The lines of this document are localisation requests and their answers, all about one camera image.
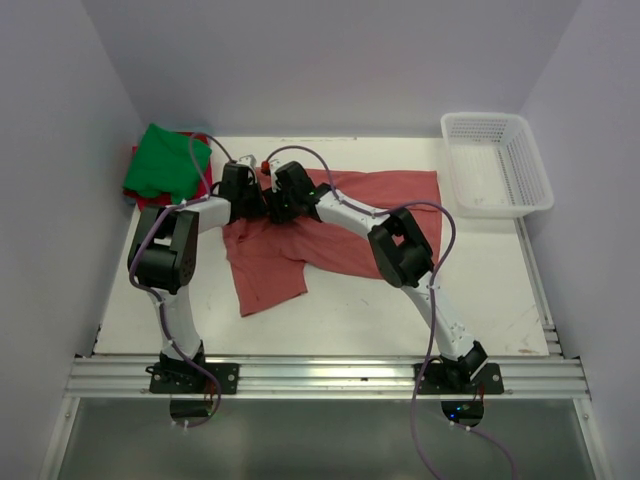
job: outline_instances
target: green towel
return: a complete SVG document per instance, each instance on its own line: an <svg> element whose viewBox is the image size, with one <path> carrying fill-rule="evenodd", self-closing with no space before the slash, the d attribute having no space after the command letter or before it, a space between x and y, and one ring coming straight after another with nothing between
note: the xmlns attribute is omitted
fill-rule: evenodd
<svg viewBox="0 0 640 480"><path fill-rule="evenodd" d="M198 165L207 169L211 149L200 140L193 141ZM171 194L171 201L179 203L196 194L200 176L189 156L189 137L149 125L133 157L123 187L141 197L154 198L161 193Z"/></svg>

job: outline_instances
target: laundry basket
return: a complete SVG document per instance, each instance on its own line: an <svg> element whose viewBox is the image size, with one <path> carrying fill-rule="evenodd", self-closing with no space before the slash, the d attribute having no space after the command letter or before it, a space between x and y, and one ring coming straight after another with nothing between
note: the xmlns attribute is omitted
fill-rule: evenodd
<svg viewBox="0 0 640 480"><path fill-rule="evenodd" d="M515 218L551 208L551 186L524 118L448 113L441 125L461 216Z"/></svg>

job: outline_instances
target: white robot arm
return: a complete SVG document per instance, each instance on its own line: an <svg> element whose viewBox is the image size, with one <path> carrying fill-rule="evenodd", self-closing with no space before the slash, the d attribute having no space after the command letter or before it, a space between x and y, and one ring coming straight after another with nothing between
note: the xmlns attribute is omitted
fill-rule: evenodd
<svg viewBox="0 0 640 480"><path fill-rule="evenodd" d="M281 164L273 161L270 164L272 188L261 192L255 172L248 166L227 164L218 196L172 212L156 235L158 238L171 237L171 244L153 243L143 253L136 276L142 285L160 293L165 304L167 330L172 337L171 340L164 338L160 362L150 371L154 377L176 383L178 377L173 372L180 372L181 379L197 375L184 368L183 359L173 344L190 359L204 365L202 340L194 327L188 291L195 270L197 235L236 218L268 213L274 223L303 215L339 225L367 239L382 277L405 292L429 328L435 328L440 360L446 371L445 381L459 387L474 379L485 366L487 355L467 331L440 286L430 285L434 266L431 247L408 210L381 214L380 210L350 199L340 191L333 192L327 185L316 187L297 162ZM354 205L371 215L354 210ZM161 210L162 207L148 207L142 212L129 255L130 265ZM435 315L431 311L432 288L437 291L438 299ZM184 388L179 391L199 393Z"/></svg>

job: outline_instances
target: white wall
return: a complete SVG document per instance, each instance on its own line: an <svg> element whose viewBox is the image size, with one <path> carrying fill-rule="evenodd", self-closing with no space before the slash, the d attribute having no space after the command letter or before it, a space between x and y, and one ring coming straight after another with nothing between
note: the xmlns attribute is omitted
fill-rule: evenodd
<svg viewBox="0 0 640 480"><path fill-rule="evenodd" d="M145 122L440 135L518 112L579 0L83 0Z"/></svg>
<svg viewBox="0 0 640 480"><path fill-rule="evenodd" d="M618 478L638 478L640 2L584 0L529 97L556 206L528 221Z"/></svg>
<svg viewBox="0 0 640 480"><path fill-rule="evenodd" d="M0 65L0 469L22 480L91 350L141 124L78 1L2 2Z"/></svg>

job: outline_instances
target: red cloth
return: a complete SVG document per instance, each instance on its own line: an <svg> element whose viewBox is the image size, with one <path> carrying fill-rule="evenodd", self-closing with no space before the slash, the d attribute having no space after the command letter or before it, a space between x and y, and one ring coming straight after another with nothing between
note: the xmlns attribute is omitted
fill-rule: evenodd
<svg viewBox="0 0 640 480"><path fill-rule="evenodd" d="M327 182L324 170L307 173L316 185ZM270 179L259 176L263 189L268 188ZM420 199L440 203L436 172L334 172L334 178L346 195L378 208ZM435 261L442 216L427 206L410 210L433 248ZM224 227L223 237L242 316L306 293L305 263L336 273L381 278L368 241L336 225L309 218L284 225L273 225L267 218L241 219Z"/></svg>
<svg viewBox="0 0 640 480"><path fill-rule="evenodd" d="M193 132L178 132L178 133L180 135L185 135L189 137ZM194 138L196 140L200 140L206 145L209 145L208 139L204 135L196 135ZM138 147L132 147L131 153L135 155L136 150L138 150ZM207 164L207 169L204 171L204 177L207 179L207 182L209 182L209 185L213 184L213 173L211 170L211 162ZM140 209L140 211L142 211L144 207L146 207L147 205L171 205L172 203L171 194L169 193L163 193L162 195L158 195L157 197L154 197L154 198L145 198L138 195L137 192L133 190L129 190L127 188L124 188L123 192L127 197L131 197L135 199L136 204L138 205L138 208ZM205 187L204 183L202 183L201 181L200 184L198 185L198 190L196 191L196 194L191 198L200 198L204 196L206 193L208 193L207 187Z"/></svg>

